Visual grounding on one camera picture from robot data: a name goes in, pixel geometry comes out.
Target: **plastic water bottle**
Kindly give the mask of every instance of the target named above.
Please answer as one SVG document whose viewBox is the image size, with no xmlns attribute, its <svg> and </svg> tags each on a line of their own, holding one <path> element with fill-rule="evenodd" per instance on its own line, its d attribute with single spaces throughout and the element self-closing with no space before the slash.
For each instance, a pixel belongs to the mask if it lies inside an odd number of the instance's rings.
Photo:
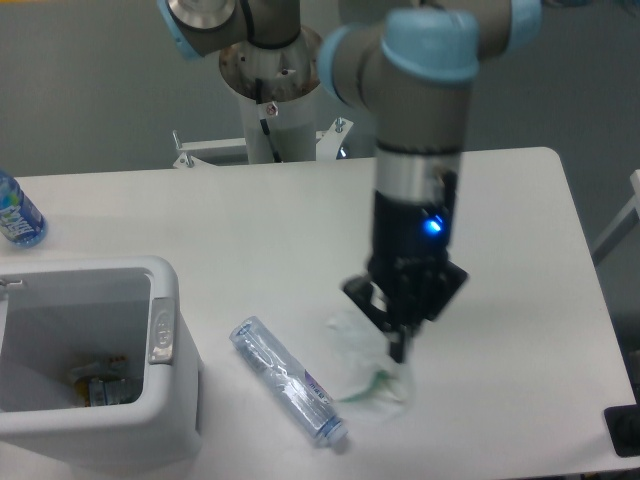
<svg viewBox="0 0 640 480">
<path fill-rule="evenodd" d="M 47 223 L 15 178 L 0 170 L 0 232 L 19 247 L 33 247 L 47 233 Z"/>
<path fill-rule="evenodd" d="M 257 317 L 242 322 L 229 339 L 319 446 L 335 445 L 347 434 L 327 392 Z"/>
</svg>

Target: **metal bracket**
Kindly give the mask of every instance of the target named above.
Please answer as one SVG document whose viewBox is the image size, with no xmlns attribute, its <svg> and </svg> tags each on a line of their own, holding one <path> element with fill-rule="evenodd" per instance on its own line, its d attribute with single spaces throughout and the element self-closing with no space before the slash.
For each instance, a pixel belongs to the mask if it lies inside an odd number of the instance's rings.
<svg viewBox="0 0 640 480">
<path fill-rule="evenodd" d="M 334 161 L 336 158 L 345 158 L 345 154 L 348 156 L 342 143 L 351 127 L 353 127 L 352 121 L 339 117 L 332 122 L 328 130 L 316 132 L 316 160 L 321 162 Z M 182 143 L 178 132 L 174 130 L 173 140 L 179 155 L 173 163 L 174 168 L 224 165 L 225 163 L 222 161 L 216 162 L 216 158 L 247 154 L 247 144 L 244 138 Z M 196 156 L 213 160 L 211 163 L 204 162 Z"/>
<path fill-rule="evenodd" d="M 7 316 L 9 315 L 9 290 L 24 287 L 26 287 L 24 280 L 0 278 L 0 353 L 2 353 L 4 330 L 7 326 Z"/>
<path fill-rule="evenodd" d="M 640 221 L 640 170 L 631 175 L 635 194 L 602 231 L 591 249 L 593 264 L 598 266 Z"/>
</svg>

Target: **robotic arm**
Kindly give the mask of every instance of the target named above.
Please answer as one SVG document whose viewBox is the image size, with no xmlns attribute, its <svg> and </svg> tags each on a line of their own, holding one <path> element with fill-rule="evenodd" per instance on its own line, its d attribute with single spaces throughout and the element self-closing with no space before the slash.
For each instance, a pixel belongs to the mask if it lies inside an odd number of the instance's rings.
<svg viewBox="0 0 640 480">
<path fill-rule="evenodd" d="M 301 26 L 299 0 L 158 0 L 158 7 L 185 58 L 221 50 L 250 163 L 315 160 L 309 111 L 321 39 Z"/>
<path fill-rule="evenodd" d="M 322 48 L 324 86 L 378 124 L 372 254 L 343 288 L 397 362 L 467 278 L 447 246 L 479 60 L 527 43 L 540 18 L 539 0 L 423 1 L 384 26 L 342 27 Z"/>
</svg>

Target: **white trash bin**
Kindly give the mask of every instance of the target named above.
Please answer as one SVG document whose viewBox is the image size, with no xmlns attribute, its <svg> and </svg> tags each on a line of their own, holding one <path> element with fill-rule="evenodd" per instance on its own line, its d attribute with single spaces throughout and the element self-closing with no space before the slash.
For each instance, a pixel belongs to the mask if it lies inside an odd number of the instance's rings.
<svg viewBox="0 0 640 480">
<path fill-rule="evenodd" d="M 202 362 L 178 278 L 157 257 L 0 265 L 0 440 L 83 466 L 154 464 L 201 446 Z M 125 357 L 133 403 L 84 407 L 71 369 Z"/>
</svg>

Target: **crushed plastic bottle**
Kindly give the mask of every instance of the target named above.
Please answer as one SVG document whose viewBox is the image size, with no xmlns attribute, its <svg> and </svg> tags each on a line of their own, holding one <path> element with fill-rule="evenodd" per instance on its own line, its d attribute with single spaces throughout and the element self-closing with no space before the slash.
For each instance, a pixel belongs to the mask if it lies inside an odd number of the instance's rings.
<svg viewBox="0 0 640 480">
<path fill-rule="evenodd" d="M 336 445 L 347 434 L 331 397 L 257 317 L 242 322 L 229 339 L 319 446 Z"/>
<path fill-rule="evenodd" d="M 142 378 L 122 378 L 103 381 L 93 378 L 89 382 L 89 406 L 123 405 L 135 402 L 142 393 Z"/>
</svg>

